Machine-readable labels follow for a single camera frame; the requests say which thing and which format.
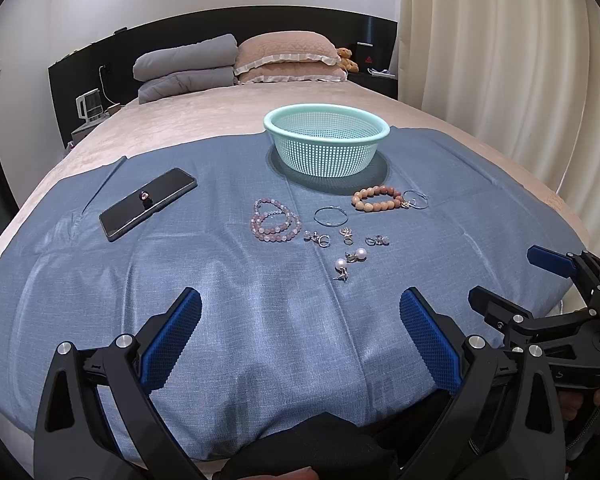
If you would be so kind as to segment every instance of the human hand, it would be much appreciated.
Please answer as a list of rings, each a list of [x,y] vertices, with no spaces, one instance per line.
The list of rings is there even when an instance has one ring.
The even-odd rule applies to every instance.
[[[584,395],[580,392],[558,392],[558,403],[564,420],[570,421],[576,418],[583,402]],[[596,406],[600,405],[600,388],[593,395],[593,403]]]
[[[249,476],[248,478],[243,478],[242,480],[270,480],[275,478],[279,480],[320,480],[318,474],[310,467],[298,469],[296,471],[292,471],[291,473],[286,473],[281,476],[258,475]]]

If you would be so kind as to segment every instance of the curtain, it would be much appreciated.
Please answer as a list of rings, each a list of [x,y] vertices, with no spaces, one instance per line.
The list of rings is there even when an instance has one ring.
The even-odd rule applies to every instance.
[[[401,0],[399,99],[556,191],[600,256],[600,8],[594,0]]]

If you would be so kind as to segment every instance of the screw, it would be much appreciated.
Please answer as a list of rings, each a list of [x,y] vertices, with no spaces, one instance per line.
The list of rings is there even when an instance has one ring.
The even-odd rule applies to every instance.
[[[538,345],[531,345],[529,347],[529,353],[533,357],[540,357],[542,355],[542,349]]]
[[[58,345],[58,353],[60,355],[68,354],[69,350],[71,350],[71,343],[68,343],[67,341]]]
[[[126,348],[134,341],[134,339],[129,334],[123,334],[118,336],[116,339],[116,346],[119,348]]]
[[[484,348],[486,343],[484,342],[484,339],[482,339],[479,335],[472,335],[469,338],[469,345],[479,350],[480,348]]]

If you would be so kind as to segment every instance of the stuffed toy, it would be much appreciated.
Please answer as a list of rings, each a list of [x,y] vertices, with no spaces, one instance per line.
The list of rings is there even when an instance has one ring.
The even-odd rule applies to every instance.
[[[337,52],[338,56],[340,56],[338,66],[341,69],[352,73],[358,72],[358,64],[349,59],[352,52],[348,48],[339,48]]]

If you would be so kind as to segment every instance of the mint green basket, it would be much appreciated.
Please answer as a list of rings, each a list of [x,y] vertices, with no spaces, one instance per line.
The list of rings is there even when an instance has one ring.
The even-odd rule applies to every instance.
[[[283,106],[264,117],[280,158],[312,176],[349,176],[364,170],[389,135],[380,117],[348,106]]]

